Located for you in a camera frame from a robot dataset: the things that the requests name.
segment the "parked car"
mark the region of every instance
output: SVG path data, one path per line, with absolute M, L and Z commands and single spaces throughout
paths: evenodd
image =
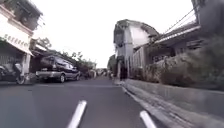
M 72 63 L 57 56 L 41 59 L 41 71 L 36 72 L 39 79 L 54 79 L 61 83 L 66 80 L 79 80 L 80 71 Z

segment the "sky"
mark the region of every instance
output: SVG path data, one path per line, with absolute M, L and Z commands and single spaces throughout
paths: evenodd
M 113 30 L 117 21 L 141 21 L 163 33 L 193 8 L 191 0 L 32 1 L 44 14 L 46 25 L 41 35 L 50 39 L 52 48 L 69 54 L 81 51 L 99 68 L 106 67 L 115 52 Z

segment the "white building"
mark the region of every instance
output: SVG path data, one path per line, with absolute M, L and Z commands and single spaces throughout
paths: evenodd
M 117 59 L 117 76 L 120 76 L 121 66 L 127 68 L 130 74 L 134 49 L 150 42 L 151 36 L 159 33 L 151 26 L 133 20 L 118 21 L 114 29 L 114 44 Z
M 30 0 L 5 0 L 0 4 L 0 65 L 17 60 L 29 72 L 30 39 L 42 13 Z

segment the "shop sign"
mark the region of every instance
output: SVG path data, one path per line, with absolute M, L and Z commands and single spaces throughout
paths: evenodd
M 19 46 L 22 49 L 23 48 L 29 49 L 29 44 L 25 43 L 24 41 L 19 40 L 18 38 L 15 38 L 15 37 L 12 37 L 8 34 L 5 34 L 4 39 L 14 46 L 17 46 L 17 47 Z

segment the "street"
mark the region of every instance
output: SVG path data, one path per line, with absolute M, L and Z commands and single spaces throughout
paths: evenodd
M 87 101 L 80 128 L 145 128 L 139 117 L 144 109 L 105 77 L 1 86 L 0 128 L 66 128 L 80 100 Z

